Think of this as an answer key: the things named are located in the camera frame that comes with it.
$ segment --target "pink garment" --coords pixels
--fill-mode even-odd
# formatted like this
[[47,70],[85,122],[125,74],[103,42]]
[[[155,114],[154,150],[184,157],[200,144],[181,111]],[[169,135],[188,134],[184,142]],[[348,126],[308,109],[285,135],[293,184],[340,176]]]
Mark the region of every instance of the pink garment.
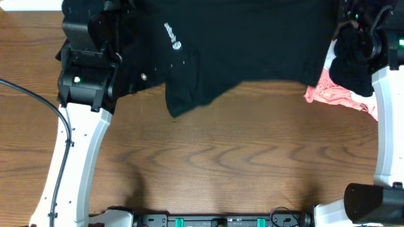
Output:
[[306,101],[309,103],[316,100],[330,105],[344,105],[359,111],[365,111],[370,113],[377,120],[377,106],[368,108],[364,103],[353,101],[351,93],[350,90],[334,84],[330,78],[329,72],[323,69],[317,86],[308,86],[304,98],[306,98]]
[[372,117],[377,120],[377,100],[375,93],[373,93],[371,97],[362,97],[351,92],[351,97],[353,101],[363,104],[364,109],[362,111],[370,113]]

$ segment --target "black t-shirt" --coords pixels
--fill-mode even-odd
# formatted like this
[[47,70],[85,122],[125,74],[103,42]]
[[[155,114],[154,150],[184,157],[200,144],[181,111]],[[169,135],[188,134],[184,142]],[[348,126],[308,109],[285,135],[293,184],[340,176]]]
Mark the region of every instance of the black t-shirt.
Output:
[[241,81],[316,85],[336,27],[334,0],[137,0],[133,91],[166,82],[176,117]]

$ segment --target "clothing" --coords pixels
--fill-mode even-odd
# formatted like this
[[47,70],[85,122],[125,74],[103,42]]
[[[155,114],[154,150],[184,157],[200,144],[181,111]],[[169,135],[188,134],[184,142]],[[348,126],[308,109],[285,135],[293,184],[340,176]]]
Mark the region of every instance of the clothing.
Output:
[[335,84],[327,70],[323,69],[316,87],[308,86],[304,98],[312,103],[314,100],[330,105],[344,105],[356,110],[362,110],[361,103],[352,100],[351,91]]
[[360,60],[357,31],[352,25],[341,29],[335,44],[336,59],[330,68],[334,83],[363,97],[373,94],[372,77],[368,75],[368,63]]
[[375,120],[379,120],[377,115],[377,100],[375,93],[373,93],[373,95],[370,97],[363,97],[351,92],[351,98],[353,101],[361,103],[361,111],[368,112]]
[[323,0],[135,0],[138,35],[122,68],[130,93],[166,82],[173,117],[241,81],[316,86],[336,28]]

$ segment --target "black cable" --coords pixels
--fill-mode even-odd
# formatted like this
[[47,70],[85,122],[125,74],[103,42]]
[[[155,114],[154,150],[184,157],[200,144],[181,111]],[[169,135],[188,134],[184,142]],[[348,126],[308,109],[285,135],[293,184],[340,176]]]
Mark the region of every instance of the black cable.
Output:
[[293,215],[293,213],[288,209],[288,208],[286,208],[286,207],[277,207],[277,208],[275,208],[272,212],[271,212],[271,214],[270,214],[270,221],[272,222],[272,224],[273,225],[275,225],[276,227],[281,227],[281,226],[279,226],[278,224],[276,224],[273,220],[272,220],[272,215],[273,215],[273,213],[276,211],[276,210],[278,210],[278,209],[286,209],[289,213],[290,213],[290,215],[292,215],[292,217],[296,220],[296,222],[297,222],[297,224],[295,224],[295,225],[293,225],[293,226],[290,226],[290,227],[296,227],[296,226],[298,226],[299,225],[299,223],[300,223],[300,219],[299,218],[296,218],[296,216],[294,216]]
[[390,5],[387,5],[387,6],[383,7],[383,8],[381,8],[379,13],[377,14],[376,18],[374,19],[373,24],[371,26],[371,30],[370,30],[372,36],[373,36],[373,31],[376,28],[377,24],[379,23],[379,20],[380,20],[381,16],[388,9],[394,9],[394,8],[392,6],[390,6]]
[[66,129],[66,135],[67,135],[66,149],[64,150],[64,155],[63,155],[63,159],[62,159],[62,165],[61,165],[61,169],[59,170],[59,174],[57,176],[55,190],[53,191],[53,196],[52,196],[52,204],[50,206],[50,213],[48,214],[49,226],[53,227],[54,223],[55,223],[55,216],[56,216],[55,207],[56,207],[57,193],[59,192],[59,187],[60,187],[60,184],[61,184],[61,179],[62,179],[62,176],[63,176],[64,167],[66,166],[66,161],[68,159],[68,154],[69,154],[69,150],[70,150],[70,146],[71,146],[71,129],[70,129],[69,123],[63,117],[63,114],[53,104],[51,104],[45,98],[42,98],[41,96],[35,94],[34,92],[32,92],[30,90],[22,88],[22,87],[20,87],[20,86],[18,86],[16,84],[13,84],[13,83],[11,83],[9,81],[6,81],[6,80],[3,80],[1,78],[0,78],[0,83],[4,84],[6,86],[9,86],[10,88],[16,89],[17,91],[20,91],[22,93],[25,93],[25,94],[31,96],[32,98],[35,98],[38,101],[45,104],[47,107],[49,107],[51,110],[53,110],[57,114],[57,116],[62,120],[62,123],[64,124],[64,128]]

